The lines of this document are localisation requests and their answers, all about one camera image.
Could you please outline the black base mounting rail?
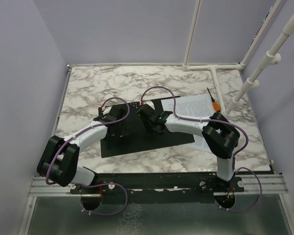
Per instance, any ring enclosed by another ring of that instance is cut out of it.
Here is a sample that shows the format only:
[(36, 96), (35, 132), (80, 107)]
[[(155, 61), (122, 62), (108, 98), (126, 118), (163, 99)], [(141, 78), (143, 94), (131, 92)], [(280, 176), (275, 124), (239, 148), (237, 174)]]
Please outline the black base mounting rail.
[(225, 183), (213, 172), (101, 173), (93, 184), (102, 184), (102, 189), (77, 186), (68, 194), (80, 195), (84, 201), (93, 203), (102, 193), (106, 204), (120, 204), (125, 196), (129, 203), (137, 204), (213, 203), (218, 193), (226, 197), (228, 192), (247, 192), (245, 178), (238, 175)]

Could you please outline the white pvc pipe frame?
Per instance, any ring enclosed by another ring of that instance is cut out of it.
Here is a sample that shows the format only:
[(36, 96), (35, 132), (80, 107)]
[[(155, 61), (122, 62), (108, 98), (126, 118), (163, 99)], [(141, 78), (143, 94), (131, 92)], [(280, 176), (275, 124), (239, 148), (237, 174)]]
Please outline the white pvc pipe frame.
[(243, 101), (241, 99), (245, 94), (249, 92), (251, 89), (257, 89), (259, 87), (259, 81), (257, 80), (259, 75), (270, 65), (277, 65), (281, 62), (281, 55), (278, 53), (280, 48), (286, 42), (286, 40), (294, 34), (294, 13), (285, 24), (282, 29), (281, 34), (273, 43), (271, 48), (264, 54), (260, 62), (258, 63), (256, 69), (252, 72), (252, 74), (247, 78), (247, 80), (243, 83), (238, 93), (231, 99), (228, 106), (225, 106), (224, 100), (221, 94), (221, 89), (219, 85), (219, 80), (217, 78), (217, 70), (242, 70), (245, 68), (246, 63), (249, 57), (252, 55), (252, 52), (256, 48), (259, 40), (267, 29), (269, 23), (273, 19), (273, 16), (277, 13), (280, 5), (282, 4), (281, 0), (277, 0), (273, 5), (271, 11), (269, 12), (267, 18), (261, 25), (258, 33), (254, 37), (251, 46), (249, 47), (246, 55), (243, 60), (238, 64), (226, 65), (226, 64), (204, 64), (204, 65), (189, 65), (188, 61), (191, 54), (191, 46), (194, 40), (194, 34), (197, 26), (197, 22), (199, 19), (199, 12), (202, 5), (202, 1), (197, 0), (195, 4), (195, 9), (193, 13), (191, 29), (188, 37), (187, 48), (184, 56), (184, 61), (182, 63), (183, 71), (196, 71), (196, 70), (209, 70), (212, 73), (214, 83), (216, 85), (217, 95), (220, 101), (221, 111), (223, 114), (228, 115), (230, 112), (236, 108), (240, 108), (243, 106)]

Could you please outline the orange handled screwdriver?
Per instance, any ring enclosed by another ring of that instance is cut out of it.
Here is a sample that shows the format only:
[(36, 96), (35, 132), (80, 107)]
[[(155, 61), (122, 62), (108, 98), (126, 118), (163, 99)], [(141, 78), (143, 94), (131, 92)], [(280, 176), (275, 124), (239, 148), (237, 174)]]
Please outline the orange handled screwdriver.
[(217, 112), (217, 113), (220, 113), (221, 112), (221, 107), (219, 106), (219, 104), (215, 101), (215, 99), (213, 98), (213, 96), (211, 95), (211, 92), (210, 90), (207, 88), (207, 91), (210, 95), (210, 98), (211, 98), (211, 101), (212, 101), (212, 104), (213, 104), (213, 107), (214, 107), (214, 110)]

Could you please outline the silver aluminium rail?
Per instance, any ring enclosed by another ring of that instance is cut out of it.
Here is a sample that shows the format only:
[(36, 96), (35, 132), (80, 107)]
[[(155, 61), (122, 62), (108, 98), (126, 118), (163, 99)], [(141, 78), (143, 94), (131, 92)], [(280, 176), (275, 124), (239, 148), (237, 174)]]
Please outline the silver aluminium rail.
[(58, 184), (47, 185), (44, 177), (33, 177), (29, 189), (31, 197), (63, 197), (70, 196), (70, 187), (62, 187)]

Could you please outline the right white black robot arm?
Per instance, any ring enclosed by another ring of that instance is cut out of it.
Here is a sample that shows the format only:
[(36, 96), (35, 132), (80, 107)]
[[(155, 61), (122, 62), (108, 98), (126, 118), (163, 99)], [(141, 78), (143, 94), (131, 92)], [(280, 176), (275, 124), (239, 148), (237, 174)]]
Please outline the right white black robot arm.
[(210, 151), (217, 157), (216, 188), (227, 191), (233, 186), (234, 150), (240, 133), (238, 126), (230, 123), (222, 114), (214, 113), (208, 119), (178, 116), (171, 111), (157, 112), (148, 104), (142, 105), (136, 114), (148, 132), (177, 132), (203, 137)]

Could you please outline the printed paper sheet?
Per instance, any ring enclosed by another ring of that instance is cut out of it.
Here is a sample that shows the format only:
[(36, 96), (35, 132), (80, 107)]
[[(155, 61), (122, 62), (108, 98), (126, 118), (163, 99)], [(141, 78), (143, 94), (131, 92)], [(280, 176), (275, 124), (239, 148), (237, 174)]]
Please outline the printed paper sheet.
[(180, 116), (209, 118), (215, 113), (209, 94), (176, 97), (175, 112)]
[(193, 143), (184, 144), (185, 147), (212, 153), (204, 137), (197, 135), (193, 135), (193, 137), (195, 141)]

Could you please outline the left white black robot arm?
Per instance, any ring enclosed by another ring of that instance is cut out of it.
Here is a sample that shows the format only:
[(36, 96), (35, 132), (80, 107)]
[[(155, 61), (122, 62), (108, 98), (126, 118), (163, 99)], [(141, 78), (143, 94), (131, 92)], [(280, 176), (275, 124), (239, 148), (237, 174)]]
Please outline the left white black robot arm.
[(98, 189), (96, 173), (78, 166), (79, 154), (97, 141), (104, 139), (108, 130), (127, 118), (130, 112), (126, 108), (113, 105), (105, 115), (94, 118), (90, 124), (66, 137), (52, 136), (43, 151), (37, 165), (37, 173), (44, 176), (48, 185), (81, 185), (87, 193)]

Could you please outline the grey black file folder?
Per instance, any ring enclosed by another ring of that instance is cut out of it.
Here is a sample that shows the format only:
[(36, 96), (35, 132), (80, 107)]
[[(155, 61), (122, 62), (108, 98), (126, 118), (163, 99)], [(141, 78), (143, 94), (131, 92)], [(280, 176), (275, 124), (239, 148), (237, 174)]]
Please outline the grey black file folder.
[(129, 103), (128, 117), (108, 126), (107, 135), (100, 141), (101, 157), (108, 158), (118, 155), (154, 150), (193, 143), (193, 135), (164, 131), (158, 134), (145, 128), (143, 121), (136, 114), (140, 103)]

